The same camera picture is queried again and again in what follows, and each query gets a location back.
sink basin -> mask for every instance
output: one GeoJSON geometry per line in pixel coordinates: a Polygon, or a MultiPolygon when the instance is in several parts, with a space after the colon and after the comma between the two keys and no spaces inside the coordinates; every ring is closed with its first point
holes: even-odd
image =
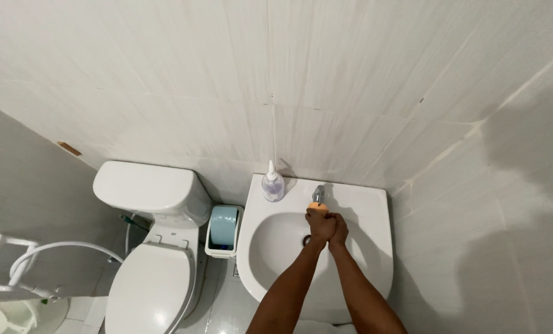
{"type": "MultiPolygon", "coordinates": [[[[317,186],[325,186],[331,212],[340,213],[349,228],[347,247],[377,290],[390,293],[393,260],[390,216],[385,191],[307,179],[285,178],[285,197],[276,203],[262,195],[262,175],[254,174],[240,228],[237,268],[248,292],[261,301],[276,278],[287,269],[310,234],[305,209],[317,186]]],[[[334,258],[325,248],[301,311],[302,320],[350,323],[334,258]]]]}

hand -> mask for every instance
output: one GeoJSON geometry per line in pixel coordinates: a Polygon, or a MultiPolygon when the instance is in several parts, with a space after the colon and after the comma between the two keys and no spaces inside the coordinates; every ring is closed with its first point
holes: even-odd
{"type": "Polygon", "coordinates": [[[330,238],[330,243],[328,244],[328,249],[332,250],[332,247],[346,247],[345,242],[347,241],[347,237],[349,235],[349,229],[347,227],[347,222],[345,222],[345,219],[342,217],[339,213],[327,213],[325,215],[326,219],[334,219],[336,221],[336,232],[330,238]]]}
{"type": "Polygon", "coordinates": [[[310,224],[311,240],[324,242],[324,246],[336,231],[336,219],[326,219],[318,210],[307,209],[305,220],[310,224]]]}

toilet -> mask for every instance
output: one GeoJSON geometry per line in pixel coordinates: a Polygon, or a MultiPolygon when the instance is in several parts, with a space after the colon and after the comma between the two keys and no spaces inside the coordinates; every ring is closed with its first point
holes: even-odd
{"type": "Polygon", "coordinates": [[[111,285],[106,334],[175,332],[202,287],[199,227],[211,215],[210,197],[193,171],[120,161],[102,165],[93,191],[112,207],[154,220],[111,285]]]}

toilet seat lid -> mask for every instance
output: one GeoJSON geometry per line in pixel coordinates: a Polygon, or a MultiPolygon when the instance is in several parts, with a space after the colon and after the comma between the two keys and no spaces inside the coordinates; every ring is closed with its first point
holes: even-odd
{"type": "Polygon", "coordinates": [[[193,261],[182,249],[141,244],[111,284],[105,311],[107,334],[164,334],[189,301],[193,261]]]}

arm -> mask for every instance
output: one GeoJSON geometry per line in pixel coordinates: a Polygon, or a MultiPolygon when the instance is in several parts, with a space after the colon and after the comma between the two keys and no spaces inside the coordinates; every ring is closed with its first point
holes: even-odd
{"type": "Polygon", "coordinates": [[[345,241],[349,230],[339,213],[326,217],[336,219],[336,233],[330,239],[328,249],[334,257],[342,292],[359,334],[406,334],[400,318],[369,280],[349,253],[345,241]]]}
{"type": "Polygon", "coordinates": [[[310,224],[310,242],[268,289],[247,334],[291,334],[295,329],[317,260],[336,228],[335,219],[325,219],[313,209],[307,209],[305,219],[310,224]]]}

